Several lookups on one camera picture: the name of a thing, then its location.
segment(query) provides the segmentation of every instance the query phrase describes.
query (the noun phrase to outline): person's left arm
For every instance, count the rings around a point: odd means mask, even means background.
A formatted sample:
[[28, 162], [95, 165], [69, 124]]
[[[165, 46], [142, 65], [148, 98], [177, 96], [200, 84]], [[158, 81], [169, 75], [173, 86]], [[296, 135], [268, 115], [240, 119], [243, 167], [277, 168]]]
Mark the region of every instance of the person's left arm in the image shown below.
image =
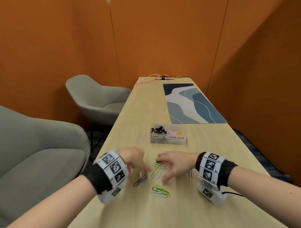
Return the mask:
[[[131, 166], [151, 169], [144, 163], [144, 151], [140, 148], [122, 148], [116, 152], [128, 165], [129, 172]], [[96, 195], [94, 186], [81, 175], [34, 206], [8, 228], [65, 228]]]

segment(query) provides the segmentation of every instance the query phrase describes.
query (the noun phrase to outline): person's right arm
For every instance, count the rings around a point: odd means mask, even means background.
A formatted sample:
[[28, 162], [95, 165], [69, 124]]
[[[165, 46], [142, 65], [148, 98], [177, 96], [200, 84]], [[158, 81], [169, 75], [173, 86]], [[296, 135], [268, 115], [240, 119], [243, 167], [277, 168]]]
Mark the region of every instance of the person's right arm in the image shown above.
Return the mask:
[[[166, 151], [156, 161], [169, 161], [173, 168], [162, 182], [196, 168], [198, 153]], [[301, 227], [301, 188], [275, 178], [235, 166], [228, 186], [288, 227]]]

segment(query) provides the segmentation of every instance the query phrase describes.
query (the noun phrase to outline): blue patterned carpet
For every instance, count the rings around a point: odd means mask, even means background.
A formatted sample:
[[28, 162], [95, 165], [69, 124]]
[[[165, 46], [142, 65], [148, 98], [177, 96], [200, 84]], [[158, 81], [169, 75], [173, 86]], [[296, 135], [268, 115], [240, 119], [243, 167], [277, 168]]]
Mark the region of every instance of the blue patterned carpet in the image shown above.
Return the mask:
[[[105, 130], [103, 132], [98, 129], [93, 131], [94, 139], [93, 139], [93, 151], [91, 152], [90, 155], [91, 161], [94, 161], [96, 159], [102, 145], [105, 142], [108, 132], [109, 130]], [[242, 142], [247, 146], [247, 148], [251, 151], [251, 153], [257, 158], [257, 160], [261, 163], [261, 165], [267, 170], [267, 172], [272, 177], [288, 183], [292, 183], [289, 175], [279, 172], [242, 133], [240, 133], [237, 130], [234, 130], [234, 132], [238, 135], [238, 137], [242, 140]], [[89, 140], [91, 140], [90, 130], [87, 130], [86, 133]]]
[[266, 169], [266, 171], [271, 175], [271, 177], [274, 177], [276, 179], [288, 182], [292, 184], [292, 181], [289, 177], [289, 175], [283, 174], [279, 172], [272, 163], [269, 162], [268, 159], [266, 159], [263, 154], [239, 131], [233, 129], [234, 132], [238, 135], [238, 137], [241, 139], [241, 141], [246, 145], [246, 147], [251, 151], [251, 153], [257, 158], [257, 160], [260, 162], [260, 164]]

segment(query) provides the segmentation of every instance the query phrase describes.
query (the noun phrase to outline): wooden table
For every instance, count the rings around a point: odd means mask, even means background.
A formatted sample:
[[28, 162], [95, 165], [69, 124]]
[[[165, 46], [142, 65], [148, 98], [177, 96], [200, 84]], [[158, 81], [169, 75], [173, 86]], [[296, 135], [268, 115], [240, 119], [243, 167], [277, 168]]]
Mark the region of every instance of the wooden table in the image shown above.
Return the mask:
[[[151, 123], [170, 123], [163, 83], [153, 81], [134, 87], [98, 156], [112, 149], [137, 146], [145, 150], [144, 161], [151, 164], [159, 152], [166, 150], [193, 153], [210, 151], [239, 166], [268, 175], [228, 124], [187, 124], [185, 145], [151, 144]], [[169, 83], [194, 82], [190, 78], [180, 78]], [[107, 205], [95, 197], [69, 227], [285, 227], [240, 196], [228, 195], [222, 206], [215, 206], [198, 192], [199, 177], [195, 169], [193, 182], [189, 182], [186, 174], [181, 179], [171, 179], [163, 186], [171, 192], [168, 198], [150, 194], [152, 186], [162, 184], [161, 178], [148, 179], [138, 187], [133, 187], [133, 183], [144, 174], [134, 170], [127, 179], [126, 188]]]

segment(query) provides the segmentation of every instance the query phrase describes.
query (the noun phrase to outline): chair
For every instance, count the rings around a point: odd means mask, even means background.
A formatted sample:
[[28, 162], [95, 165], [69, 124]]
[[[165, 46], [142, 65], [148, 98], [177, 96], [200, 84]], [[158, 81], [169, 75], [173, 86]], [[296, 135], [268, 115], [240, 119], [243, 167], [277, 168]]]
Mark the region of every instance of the chair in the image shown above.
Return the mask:
[[[66, 88], [83, 115], [98, 125], [114, 125], [131, 90], [123, 87], [103, 86], [87, 75], [67, 80]], [[93, 128], [91, 129], [91, 151]]]
[[89, 156], [80, 126], [0, 106], [0, 227], [73, 180]]

